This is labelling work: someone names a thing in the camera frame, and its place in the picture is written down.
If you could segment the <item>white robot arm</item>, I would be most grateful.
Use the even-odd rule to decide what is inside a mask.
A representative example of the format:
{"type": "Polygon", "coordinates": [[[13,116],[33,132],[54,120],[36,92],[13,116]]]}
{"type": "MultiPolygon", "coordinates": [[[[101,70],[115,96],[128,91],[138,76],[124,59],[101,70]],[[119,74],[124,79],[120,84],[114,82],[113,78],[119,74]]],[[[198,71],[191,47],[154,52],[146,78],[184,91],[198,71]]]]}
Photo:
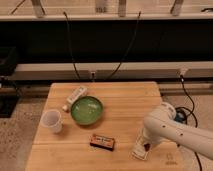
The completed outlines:
{"type": "Polygon", "coordinates": [[[145,140],[155,144],[166,138],[213,160],[213,132],[176,122],[175,117],[171,104],[158,105],[144,118],[145,140]]]}

